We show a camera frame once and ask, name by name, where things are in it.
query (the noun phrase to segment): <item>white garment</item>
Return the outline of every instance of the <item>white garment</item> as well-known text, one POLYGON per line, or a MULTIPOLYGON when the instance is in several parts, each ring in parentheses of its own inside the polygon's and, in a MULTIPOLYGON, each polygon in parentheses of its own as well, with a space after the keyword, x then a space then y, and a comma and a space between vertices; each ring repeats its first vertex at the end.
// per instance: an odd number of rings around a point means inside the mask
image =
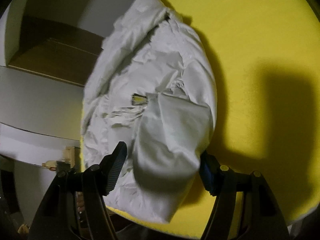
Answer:
POLYGON ((84 89, 84 161, 128 156, 107 206, 170 221, 198 171, 216 122, 216 88, 196 32, 160 0, 135 0, 114 24, 84 89), (133 106, 136 93, 148 98, 133 106))

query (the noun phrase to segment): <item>white jacket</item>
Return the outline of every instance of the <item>white jacket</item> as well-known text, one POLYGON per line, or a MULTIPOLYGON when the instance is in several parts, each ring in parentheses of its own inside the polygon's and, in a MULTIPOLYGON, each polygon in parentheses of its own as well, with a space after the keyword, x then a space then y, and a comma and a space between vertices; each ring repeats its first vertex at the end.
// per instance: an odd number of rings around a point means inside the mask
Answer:
POLYGON ((104 40, 84 89, 86 167, 119 141, 128 156, 107 206, 169 222, 216 122, 216 87, 196 32, 160 0, 135 0, 104 40), (148 103, 132 105, 132 95, 148 103))

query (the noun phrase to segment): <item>white surface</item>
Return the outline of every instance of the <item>white surface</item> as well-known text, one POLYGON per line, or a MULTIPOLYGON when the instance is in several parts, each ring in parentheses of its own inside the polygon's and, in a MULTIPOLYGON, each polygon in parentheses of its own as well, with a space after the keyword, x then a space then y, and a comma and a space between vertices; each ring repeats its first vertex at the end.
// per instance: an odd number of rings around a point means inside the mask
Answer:
POLYGON ((128 157, 106 205, 169 222, 215 127, 211 66, 196 32, 160 0, 135 0, 102 48, 84 89, 85 164, 124 141, 128 157), (134 93, 148 104, 133 106, 134 93))
POLYGON ((19 49, 21 21, 27 0, 12 0, 0 19, 0 65, 6 66, 19 49))
POLYGON ((14 180, 17 199, 23 218, 28 226, 56 173, 38 166, 16 161, 14 180))
POLYGON ((106 37, 133 0, 28 0, 26 14, 106 37))
POLYGON ((48 160, 61 160, 66 146, 79 147, 80 142, 0 124, 0 154, 15 160, 41 166, 48 160))
POLYGON ((0 66, 0 122, 79 140, 83 89, 0 66))

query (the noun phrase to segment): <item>crumpled white cloth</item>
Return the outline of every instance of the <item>crumpled white cloth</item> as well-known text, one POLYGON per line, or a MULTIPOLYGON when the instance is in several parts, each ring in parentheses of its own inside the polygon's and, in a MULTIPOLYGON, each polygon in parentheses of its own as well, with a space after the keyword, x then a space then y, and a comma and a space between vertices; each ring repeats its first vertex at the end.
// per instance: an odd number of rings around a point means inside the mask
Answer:
POLYGON ((84 89, 84 162, 124 141, 128 156, 106 205, 168 223, 212 137, 214 76, 196 32, 160 0, 135 0, 114 28, 84 89), (134 93, 148 104, 133 106, 134 93))

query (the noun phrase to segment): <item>yellow surface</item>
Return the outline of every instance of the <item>yellow surface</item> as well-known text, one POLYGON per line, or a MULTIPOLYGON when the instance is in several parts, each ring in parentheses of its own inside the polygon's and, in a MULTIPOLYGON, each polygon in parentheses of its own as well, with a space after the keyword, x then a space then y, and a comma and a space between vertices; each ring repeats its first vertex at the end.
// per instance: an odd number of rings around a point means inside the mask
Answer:
MULTIPOLYGON (((216 78, 208 152, 236 171, 261 171, 287 222, 306 213, 320 200, 320 23, 308 3, 162 1, 198 32, 216 78)), ((213 202, 197 177, 170 224, 139 223, 199 238, 213 202)))

